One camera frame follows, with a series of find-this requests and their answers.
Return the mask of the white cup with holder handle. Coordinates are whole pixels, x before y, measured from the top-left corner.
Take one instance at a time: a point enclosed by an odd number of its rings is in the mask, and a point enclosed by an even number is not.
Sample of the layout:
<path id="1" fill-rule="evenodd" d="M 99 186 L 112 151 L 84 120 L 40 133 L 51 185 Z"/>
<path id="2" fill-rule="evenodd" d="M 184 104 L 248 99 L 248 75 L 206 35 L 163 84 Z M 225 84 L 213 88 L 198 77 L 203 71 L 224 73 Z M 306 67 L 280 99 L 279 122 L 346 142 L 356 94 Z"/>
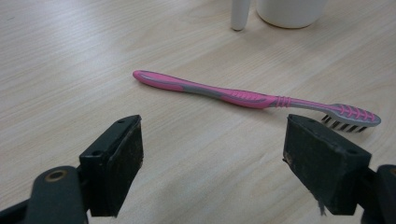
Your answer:
<path id="1" fill-rule="evenodd" d="M 248 22 L 252 0 L 233 0 L 231 28 L 241 31 Z M 286 29 L 311 25 L 322 15 L 329 0 L 254 0 L 256 11 L 265 22 Z"/>

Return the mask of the pink and grey toothbrush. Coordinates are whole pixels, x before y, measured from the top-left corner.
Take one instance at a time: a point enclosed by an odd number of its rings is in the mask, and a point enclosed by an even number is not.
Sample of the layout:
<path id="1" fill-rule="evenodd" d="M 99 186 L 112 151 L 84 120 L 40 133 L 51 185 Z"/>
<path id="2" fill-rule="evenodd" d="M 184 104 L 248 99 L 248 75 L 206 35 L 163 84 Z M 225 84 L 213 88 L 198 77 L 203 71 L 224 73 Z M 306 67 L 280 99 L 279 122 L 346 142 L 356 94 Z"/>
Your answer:
<path id="1" fill-rule="evenodd" d="M 325 125 L 347 133 L 361 133 L 367 128 L 376 127 L 381 123 L 381 118 L 375 113 L 352 105 L 327 105 L 287 96 L 224 89 L 143 70 L 133 71 L 133 77 L 151 87 L 200 94 L 248 108 L 293 107 L 319 111 L 325 114 L 325 117 L 321 120 Z"/>

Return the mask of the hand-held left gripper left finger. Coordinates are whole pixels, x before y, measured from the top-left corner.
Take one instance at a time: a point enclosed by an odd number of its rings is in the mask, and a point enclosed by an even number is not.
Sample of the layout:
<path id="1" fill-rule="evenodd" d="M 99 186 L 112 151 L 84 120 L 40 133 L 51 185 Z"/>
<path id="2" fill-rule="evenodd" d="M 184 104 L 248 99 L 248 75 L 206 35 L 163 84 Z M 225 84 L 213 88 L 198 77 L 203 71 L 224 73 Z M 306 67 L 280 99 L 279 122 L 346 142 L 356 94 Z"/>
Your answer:
<path id="1" fill-rule="evenodd" d="M 115 121 L 79 155 L 79 173 L 93 217 L 116 217 L 143 164 L 141 117 Z"/>

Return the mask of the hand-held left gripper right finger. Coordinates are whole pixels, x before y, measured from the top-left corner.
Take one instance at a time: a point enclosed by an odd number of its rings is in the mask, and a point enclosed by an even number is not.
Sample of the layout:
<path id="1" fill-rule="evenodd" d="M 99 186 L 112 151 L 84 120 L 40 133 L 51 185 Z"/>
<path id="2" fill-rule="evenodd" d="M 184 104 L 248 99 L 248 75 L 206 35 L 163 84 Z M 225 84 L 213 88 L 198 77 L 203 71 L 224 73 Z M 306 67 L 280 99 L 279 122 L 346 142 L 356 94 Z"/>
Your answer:
<path id="1" fill-rule="evenodd" d="M 283 160 L 332 214 L 355 213 L 354 188 L 369 166 L 369 152 L 313 119 L 290 114 Z"/>

